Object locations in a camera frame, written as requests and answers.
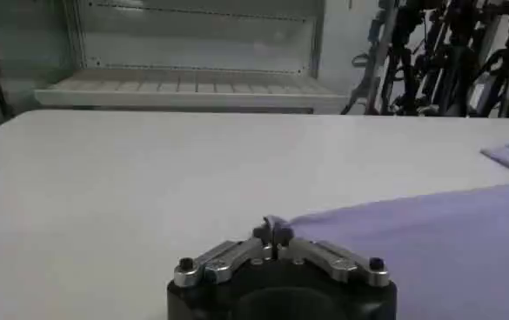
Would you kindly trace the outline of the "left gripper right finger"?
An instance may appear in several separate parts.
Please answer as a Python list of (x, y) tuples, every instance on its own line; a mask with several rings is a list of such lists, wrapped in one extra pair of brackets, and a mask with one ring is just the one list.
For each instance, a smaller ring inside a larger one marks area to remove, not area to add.
[(333, 281), (349, 283), (351, 279), (361, 279), (371, 287), (390, 284), (390, 272), (382, 258), (367, 258), (328, 241), (297, 237), (291, 228), (282, 223), (273, 225), (273, 244), (279, 259), (310, 263)]

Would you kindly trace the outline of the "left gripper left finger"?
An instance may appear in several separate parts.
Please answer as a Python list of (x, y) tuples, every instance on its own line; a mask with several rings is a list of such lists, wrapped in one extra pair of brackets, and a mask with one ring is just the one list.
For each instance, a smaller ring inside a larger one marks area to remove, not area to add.
[(201, 283), (225, 283), (245, 263), (272, 258), (272, 224), (268, 218), (244, 241), (223, 241), (198, 257), (183, 257), (174, 269), (173, 283), (191, 288)]

